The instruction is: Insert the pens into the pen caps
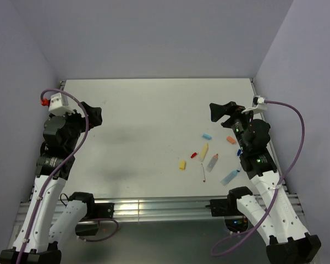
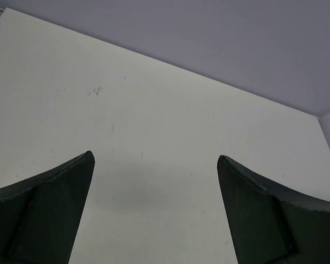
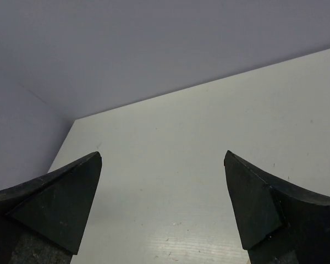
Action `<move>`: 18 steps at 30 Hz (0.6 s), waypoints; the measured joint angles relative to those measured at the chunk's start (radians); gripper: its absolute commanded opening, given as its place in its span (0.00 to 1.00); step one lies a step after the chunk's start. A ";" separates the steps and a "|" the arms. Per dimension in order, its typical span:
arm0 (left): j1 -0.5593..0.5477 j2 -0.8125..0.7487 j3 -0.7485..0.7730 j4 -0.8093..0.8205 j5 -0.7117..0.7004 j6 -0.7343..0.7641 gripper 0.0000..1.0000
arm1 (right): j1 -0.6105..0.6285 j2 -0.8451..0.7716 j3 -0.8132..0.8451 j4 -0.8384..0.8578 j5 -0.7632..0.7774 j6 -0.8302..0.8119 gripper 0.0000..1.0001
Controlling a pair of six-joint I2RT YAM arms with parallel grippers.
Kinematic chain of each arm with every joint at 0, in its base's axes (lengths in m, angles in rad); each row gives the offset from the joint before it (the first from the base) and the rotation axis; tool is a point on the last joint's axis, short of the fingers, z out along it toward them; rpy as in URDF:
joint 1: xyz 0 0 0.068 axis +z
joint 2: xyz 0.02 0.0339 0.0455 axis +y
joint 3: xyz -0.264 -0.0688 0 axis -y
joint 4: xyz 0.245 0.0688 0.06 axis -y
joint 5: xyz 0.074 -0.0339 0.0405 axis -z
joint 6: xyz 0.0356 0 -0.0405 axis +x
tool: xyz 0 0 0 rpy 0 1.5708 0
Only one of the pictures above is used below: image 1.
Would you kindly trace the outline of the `orange pen cap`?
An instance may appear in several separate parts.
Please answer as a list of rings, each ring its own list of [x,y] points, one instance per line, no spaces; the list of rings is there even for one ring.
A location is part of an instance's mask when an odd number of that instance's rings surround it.
[[[228,136],[228,137],[227,137],[227,141],[228,141],[229,143],[231,143],[231,144],[236,144],[236,140],[233,139],[231,136]]]

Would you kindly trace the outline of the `yellow highlighter pen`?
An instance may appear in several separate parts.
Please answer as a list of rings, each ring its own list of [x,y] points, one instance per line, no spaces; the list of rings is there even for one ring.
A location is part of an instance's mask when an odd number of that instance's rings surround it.
[[[207,154],[207,152],[208,152],[208,148],[209,148],[208,143],[206,143],[206,144],[204,145],[204,147],[202,148],[201,152],[199,153],[198,160],[199,160],[200,162],[203,162],[203,161],[204,161],[204,159],[205,159],[205,157],[206,157],[206,154]]]

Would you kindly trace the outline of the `clear orange highlighter pen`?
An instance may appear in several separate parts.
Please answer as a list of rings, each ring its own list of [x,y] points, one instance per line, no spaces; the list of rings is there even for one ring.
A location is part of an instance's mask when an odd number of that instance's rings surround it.
[[[214,168],[214,166],[216,165],[217,161],[218,161],[218,154],[215,154],[215,155],[211,158],[211,160],[209,161],[209,163],[208,163],[208,165],[207,165],[207,167],[206,167],[206,170],[207,170],[208,172],[211,172],[212,169]]]

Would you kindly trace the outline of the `yellow pen cap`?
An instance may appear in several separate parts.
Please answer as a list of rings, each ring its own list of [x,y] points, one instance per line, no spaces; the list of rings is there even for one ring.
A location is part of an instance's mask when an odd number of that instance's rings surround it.
[[[183,171],[185,170],[185,168],[186,168],[186,161],[185,160],[180,161],[179,169]]]

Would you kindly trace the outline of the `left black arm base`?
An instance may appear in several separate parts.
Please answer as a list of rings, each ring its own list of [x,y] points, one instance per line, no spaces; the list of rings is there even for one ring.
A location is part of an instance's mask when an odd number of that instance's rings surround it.
[[[87,214],[82,218],[82,220],[90,220],[97,218],[113,218],[114,213],[114,203],[93,203],[87,205]]]

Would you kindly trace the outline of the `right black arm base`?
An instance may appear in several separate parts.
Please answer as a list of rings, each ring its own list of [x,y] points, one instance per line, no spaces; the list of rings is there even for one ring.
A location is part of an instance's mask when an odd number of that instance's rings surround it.
[[[228,199],[211,199],[210,204],[206,205],[211,211],[212,217],[239,216],[240,212],[231,207]]]

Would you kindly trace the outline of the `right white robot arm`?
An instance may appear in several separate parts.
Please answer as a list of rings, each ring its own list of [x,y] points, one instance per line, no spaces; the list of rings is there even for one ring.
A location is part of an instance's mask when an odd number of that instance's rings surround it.
[[[303,225],[282,186],[284,176],[267,150],[271,126],[254,115],[267,109],[269,100],[255,98],[252,107],[245,108],[235,102],[220,105],[210,103],[212,122],[223,116],[229,118],[221,125],[231,128],[242,150],[240,164],[256,187],[266,206],[263,209],[249,188],[243,186],[229,191],[227,208],[232,214],[242,213],[253,227],[241,232],[242,239],[224,252],[211,255],[221,257],[235,251],[255,232],[266,244],[270,263],[311,263],[321,248],[317,235],[312,235]]]

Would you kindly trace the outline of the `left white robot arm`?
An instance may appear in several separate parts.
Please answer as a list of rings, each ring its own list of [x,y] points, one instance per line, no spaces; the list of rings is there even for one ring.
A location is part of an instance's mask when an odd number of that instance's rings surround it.
[[[86,116],[76,110],[51,113],[44,123],[43,143],[36,162],[34,192],[18,237],[3,250],[0,263],[60,263],[62,246],[82,219],[96,213],[91,193],[74,192],[56,222],[53,215],[75,161],[74,154],[86,133],[102,124],[102,109],[81,103]]]

